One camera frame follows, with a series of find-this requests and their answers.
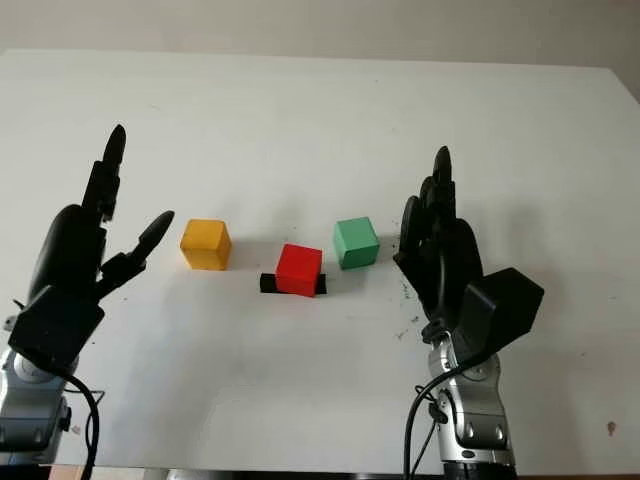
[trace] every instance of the white tabletop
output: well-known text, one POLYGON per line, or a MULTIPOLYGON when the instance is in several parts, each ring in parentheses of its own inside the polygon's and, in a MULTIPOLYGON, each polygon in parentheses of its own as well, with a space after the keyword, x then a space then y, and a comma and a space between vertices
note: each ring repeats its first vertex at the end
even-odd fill
MULTIPOLYGON (((531 334, 500 355, 520 473, 640 470, 640 108, 611 72, 7 52, 6 314, 117 122, 128 140, 108 255, 161 211, 176 219, 148 270, 103 303, 81 356, 79 377, 107 391, 99 464, 398 472, 428 347, 391 255, 446 144, 485 270, 515 266, 546 290, 531 334), (342 272, 332 227, 364 215, 378 263, 342 272), (228 271, 187 268, 193 217, 227 222, 228 271), (258 292, 285 241, 324 250, 328 295, 258 292)), ((83 426, 83 400, 70 402, 83 426)), ((416 446, 427 427, 422 416, 416 446)), ((66 434, 58 461, 84 458, 82 435, 66 434)), ((424 471, 438 458, 434 443, 424 471)))

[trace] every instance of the wire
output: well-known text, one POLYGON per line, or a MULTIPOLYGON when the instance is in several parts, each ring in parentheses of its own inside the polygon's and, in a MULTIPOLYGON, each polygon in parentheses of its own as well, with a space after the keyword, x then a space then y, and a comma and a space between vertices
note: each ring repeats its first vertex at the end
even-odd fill
MULTIPOLYGON (((71 388, 65 388, 64 389, 65 392, 67 393, 82 393, 80 390, 73 390, 71 388)), ((98 398, 96 399, 96 406, 100 405, 100 402, 102 401, 102 399, 104 398, 105 394, 107 392, 105 392, 104 390, 91 390, 91 394, 92 395, 96 395, 98 398)), ((93 418, 93 415, 91 414, 91 412, 89 412, 89 415, 87 415, 87 422, 84 425, 84 443, 87 446, 87 448, 89 448, 90 446, 90 441, 89 441, 89 422, 91 422, 91 419, 93 418)))
POLYGON ((404 480, 411 479, 411 431, 413 430, 413 423, 416 418, 416 413, 418 412, 418 407, 420 406, 422 401, 431 394, 431 390, 433 390, 435 387, 440 385, 442 382, 445 382, 450 378, 453 378, 456 375, 464 372, 465 370, 473 367, 477 363, 473 363, 470 365, 463 363, 455 368, 452 368, 449 371, 441 373, 436 378, 427 383, 420 391, 420 393, 418 393, 416 398, 414 398, 413 403, 411 404, 411 408, 409 408, 409 415, 407 417, 407 423, 404 429, 404 456, 402 463, 402 478, 404 480))
POLYGON ((413 464, 413 468, 411 469, 411 478, 416 476, 416 470, 418 470, 418 465, 420 465, 420 461, 422 460, 422 456, 424 455, 425 450, 429 446, 429 442, 431 441, 431 437, 433 436, 433 431, 436 429, 436 421, 435 419, 431 422, 431 428, 429 429, 429 433, 427 433, 427 438, 422 444, 422 448, 420 449, 420 453, 418 454, 418 458, 416 458, 416 463, 413 464))
POLYGON ((91 442, 88 441, 88 430, 85 429, 85 442, 87 443, 87 460, 84 464, 84 469, 82 470, 82 476, 80 477, 80 480, 89 480, 91 478, 91 473, 93 472, 93 466, 96 462, 96 454, 98 453, 98 438, 100 437, 100 414, 98 413, 98 403, 96 402, 95 398, 93 398, 91 390, 89 390, 87 386, 78 378, 63 370, 47 370, 76 387, 79 392, 84 395, 84 398, 89 405, 90 413, 89 417, 87 417, 87 426, 89 425, 88 420, 89 418, 91 418, 93 428, 91 429, 91 442))

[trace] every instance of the beige wall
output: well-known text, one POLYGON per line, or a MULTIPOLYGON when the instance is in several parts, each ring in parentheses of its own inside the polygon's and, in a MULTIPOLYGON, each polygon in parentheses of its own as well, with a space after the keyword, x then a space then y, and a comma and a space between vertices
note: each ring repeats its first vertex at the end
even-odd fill
POLYGON ((0 49, 611 68, 640 98, 640 0, 0 0, 0 49))

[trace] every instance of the robotic hand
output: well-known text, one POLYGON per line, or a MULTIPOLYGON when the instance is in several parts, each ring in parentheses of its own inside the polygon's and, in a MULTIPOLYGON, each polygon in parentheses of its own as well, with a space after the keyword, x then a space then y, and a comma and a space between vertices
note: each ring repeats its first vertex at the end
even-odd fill
POLYGON ((82 205, 69 205, 53 219, 26 304, 14 300, 20 312, 5 322, 12 333, 0 371, 0 465, 54 461, 61 433, 71 421, 62 395, 69 381, 91 406, 94 428, 82 478, 91 475, 98 411, 89 390, 73 377, 78 355, 104 316, 99 301, 144 271, 147 256, 173 219, 172 211, 164 212, 131 252, 102 263, 107 232, 101 224, 113 217, 125 140, 124 128, 118 125, 102 161, 93 164, 82 205))
POLYGON ((411 429, 425 398, 445 478, 517 478, 496 353, 529 332, 544 290, 513 268, 483 274, 473 231, 456 218, 447 147, 438 151, 420 196, 407 201, 394 260, 422 302, 429 320, 422 338, 433 346, 434 380, 419 391, 407 420, 404 478, 417 468, 410 464, 411 429))

